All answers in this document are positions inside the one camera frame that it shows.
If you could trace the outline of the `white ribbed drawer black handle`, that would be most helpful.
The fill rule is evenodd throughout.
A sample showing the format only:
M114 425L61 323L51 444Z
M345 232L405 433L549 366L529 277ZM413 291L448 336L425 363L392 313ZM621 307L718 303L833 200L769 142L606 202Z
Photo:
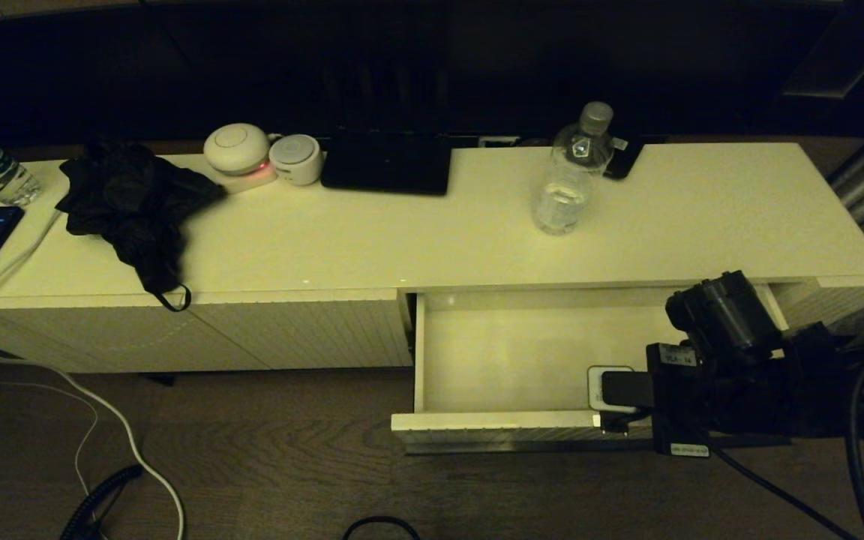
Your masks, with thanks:
M649 450L650 420L603 433L590 367L645 371L646 347L686 335L671 288L421 293L411 413L391 432L409 455Z

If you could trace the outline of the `clear plastic water bottle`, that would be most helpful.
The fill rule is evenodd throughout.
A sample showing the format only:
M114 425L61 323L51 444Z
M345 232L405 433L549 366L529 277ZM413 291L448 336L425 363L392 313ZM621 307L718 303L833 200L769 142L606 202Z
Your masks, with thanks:
M572 232L589 205L591 188L613 160L609 103L586 104L579 119L552 141L546 172L532 196L532 221L548 235Z

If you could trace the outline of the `white low cabinet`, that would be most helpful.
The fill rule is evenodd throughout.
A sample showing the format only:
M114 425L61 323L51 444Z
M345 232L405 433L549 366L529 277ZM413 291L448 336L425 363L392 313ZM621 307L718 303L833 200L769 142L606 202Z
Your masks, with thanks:
M453 151L445 197L274 181L187 222L188 310L171 312L106 242L69 235L55 161L0 252L0 351L72 373L268 370L192 314L203 293L279 290L592 290L690 287L740 270L784 320L864 308L864 233L794 143L648 145L628 178L593 189L564 236L534 225L549 151Z

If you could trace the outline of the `black HDMI box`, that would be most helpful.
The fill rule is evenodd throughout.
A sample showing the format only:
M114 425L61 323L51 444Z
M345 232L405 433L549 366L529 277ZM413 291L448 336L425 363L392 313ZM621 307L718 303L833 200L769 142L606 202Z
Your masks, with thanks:
M644 141L640 137L611 137L613 154L610 163L604 169L603 176L614 181L621 181L631 173L638 157L644 150Z

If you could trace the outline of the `white ribbed cabinet door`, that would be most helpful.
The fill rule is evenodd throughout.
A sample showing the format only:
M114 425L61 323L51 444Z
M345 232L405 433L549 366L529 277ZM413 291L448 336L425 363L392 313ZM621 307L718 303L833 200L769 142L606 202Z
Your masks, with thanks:
M192 314L273 370L409 367L395 288L203 293Z

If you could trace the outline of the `black flat set-top box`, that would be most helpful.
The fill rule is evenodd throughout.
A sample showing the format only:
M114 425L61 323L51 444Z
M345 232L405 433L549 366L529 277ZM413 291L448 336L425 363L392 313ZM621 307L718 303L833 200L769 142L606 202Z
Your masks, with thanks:
M443 197L452 143L435 134L347 133L327 143L321 184L331 189Z

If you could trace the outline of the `dark side cabinet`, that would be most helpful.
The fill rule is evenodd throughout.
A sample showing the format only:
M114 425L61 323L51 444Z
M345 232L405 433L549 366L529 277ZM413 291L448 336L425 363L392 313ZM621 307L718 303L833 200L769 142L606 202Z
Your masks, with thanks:
M843 102L864 79L864 0L822 0L836 13L772 102Z

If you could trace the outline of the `small white round speaker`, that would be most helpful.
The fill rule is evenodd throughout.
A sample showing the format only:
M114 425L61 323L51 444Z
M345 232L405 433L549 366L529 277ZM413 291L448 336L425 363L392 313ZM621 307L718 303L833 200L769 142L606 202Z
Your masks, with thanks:
M307 187L321 179L325 155L316 138L288 134L277 138L268 150L275 174L295 187Z

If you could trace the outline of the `white base pad red light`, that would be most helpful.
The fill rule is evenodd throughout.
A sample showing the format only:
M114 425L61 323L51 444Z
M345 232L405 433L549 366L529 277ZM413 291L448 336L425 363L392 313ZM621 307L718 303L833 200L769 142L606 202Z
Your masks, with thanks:
M258 168L244 175L227 175L223 173L215 173L213 181L217 185L226 189L229 195L243 194L245 191L250 191L254 188L270 185L271 182L277 180L277 171L270 160L265 160Z

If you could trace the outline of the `large white round device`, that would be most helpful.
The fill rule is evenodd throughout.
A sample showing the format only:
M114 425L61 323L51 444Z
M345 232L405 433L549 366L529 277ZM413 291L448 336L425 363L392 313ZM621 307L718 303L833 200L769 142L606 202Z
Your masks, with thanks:
M266 167L270 147L268 134L260 127L234 123L210 133L202 153L207 164L219 173L246 176Z

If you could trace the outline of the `black folded umbrella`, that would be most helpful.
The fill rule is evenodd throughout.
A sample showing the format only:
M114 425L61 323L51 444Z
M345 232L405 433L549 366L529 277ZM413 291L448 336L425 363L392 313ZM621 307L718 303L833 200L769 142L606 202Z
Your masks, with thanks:
M100 237L166 310L187 310L193 294L182 277L186 223L229 191L133 142L87 143L58 168L68 189L55 208L67 232Z

